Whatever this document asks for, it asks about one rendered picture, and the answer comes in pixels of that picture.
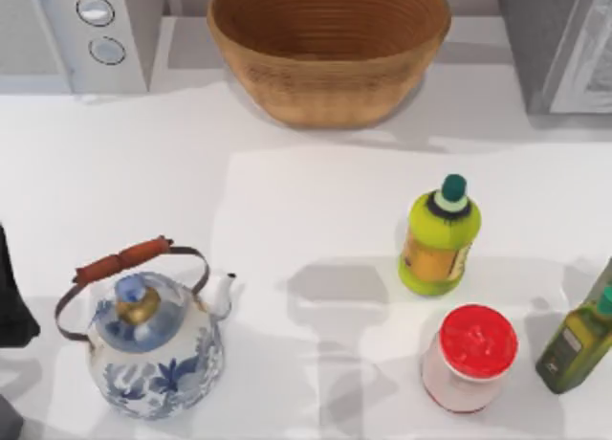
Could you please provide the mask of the brown woven basket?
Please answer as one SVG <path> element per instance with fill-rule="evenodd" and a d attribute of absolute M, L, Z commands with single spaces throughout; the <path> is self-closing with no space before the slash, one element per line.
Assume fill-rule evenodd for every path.
<path fill-rule="evenodd" d="M 307 128 L 386 118 L 451 25 L 448 0 L 210 0 L 208 26 L 252 101 Z"/>

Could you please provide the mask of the lime green bottle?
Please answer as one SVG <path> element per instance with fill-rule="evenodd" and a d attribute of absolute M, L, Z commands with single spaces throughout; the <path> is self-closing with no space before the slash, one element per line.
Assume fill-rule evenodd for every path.
<path fill-rule="evenodd" d="M 413 203 L 398 261 L 401 282 L 426 297 L 442 296 L 461 281 L 482 224 L 479 207 L 468 196 L 468 182 L 449 174 L 440 187 Z"/>

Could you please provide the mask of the blue and white kettle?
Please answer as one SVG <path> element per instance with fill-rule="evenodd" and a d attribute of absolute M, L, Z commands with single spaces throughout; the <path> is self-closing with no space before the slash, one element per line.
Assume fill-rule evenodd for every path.
<path fill-rule="evenodd" d="M 88 346 L 88 366 L 103 399 L 134 419 L 158 421 L 182 413 L 201 402 L 216 386 L 225 368 L 220 323 L 232 309 L 234 273 L 216 281 L 218 298 L 206 303 L 202 290 L 211 268 L 197 282 L 185 284 L 138 266 L 160 255 L 201 253 L 177 246 L 159 236 L 76 269 L 71 289 L 58 301 L 54 314 L 88 286 L 117 275 L 112 291 L 98 300 L 83 333 L 64 327 L 69 341 Z"/>

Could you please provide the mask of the white jar with red lid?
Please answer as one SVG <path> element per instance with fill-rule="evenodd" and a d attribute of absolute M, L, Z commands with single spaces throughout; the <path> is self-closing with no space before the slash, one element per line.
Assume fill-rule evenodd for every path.
<path fill-rule="evenodd" d="M 421 363 L 431 399 L 453 413 L 474 413 L 500 394 L 518 351 L 513 325 L 482 304 L 459 306 L 444 317 Z"/>

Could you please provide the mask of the pale microwave oven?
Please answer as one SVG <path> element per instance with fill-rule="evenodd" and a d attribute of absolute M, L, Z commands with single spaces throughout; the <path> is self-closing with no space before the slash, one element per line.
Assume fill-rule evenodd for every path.
<path fill-rule="evenodd" d="M 148 91 L 165 0 L 108 0 L 106 27 L 85 24 L 77 0 L 0 0 L 0 94 L 133 95 Z M 106 66 L 90 56 L 92 39 L 109 36 L 125 60 Z"/>

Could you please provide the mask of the microwave knob with blue centre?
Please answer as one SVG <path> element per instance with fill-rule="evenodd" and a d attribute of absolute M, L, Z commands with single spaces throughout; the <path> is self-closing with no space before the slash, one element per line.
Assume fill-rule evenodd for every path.
<path fill-rule="evenodd" d="M 88 50 L 92 59 L 106 66 L 119 65 L 126 58 L 124 46 L 109 36 L 92 39 L 88 44 Z"/>

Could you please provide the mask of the microwave knob with white centre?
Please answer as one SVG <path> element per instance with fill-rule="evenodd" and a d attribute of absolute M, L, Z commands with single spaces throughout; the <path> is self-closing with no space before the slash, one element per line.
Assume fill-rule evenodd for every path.
<path fill-rule="evenodd" d="M 108 0 L 77 0 L 76 14 L 85 24 L 106 27 L 115 19 L 115 9 Z"/>

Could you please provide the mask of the olive green bottle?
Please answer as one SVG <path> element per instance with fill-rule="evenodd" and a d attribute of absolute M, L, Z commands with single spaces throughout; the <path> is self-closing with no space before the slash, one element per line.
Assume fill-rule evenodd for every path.
<path fill-rule="evenodd" d="M 581 385 L 612 348 L 612 257 L 585 299 L 564 317 L 535 364 L 557 395 Z"/>

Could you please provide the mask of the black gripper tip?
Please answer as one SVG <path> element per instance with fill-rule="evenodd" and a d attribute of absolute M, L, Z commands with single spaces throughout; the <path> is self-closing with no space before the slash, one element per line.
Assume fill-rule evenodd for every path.
<path fill-rule="evenodd" d="M 15 281 L 8 241 L 0 224 L 0 349 L 25 348 L 39 334 L 40 326 Z"/>

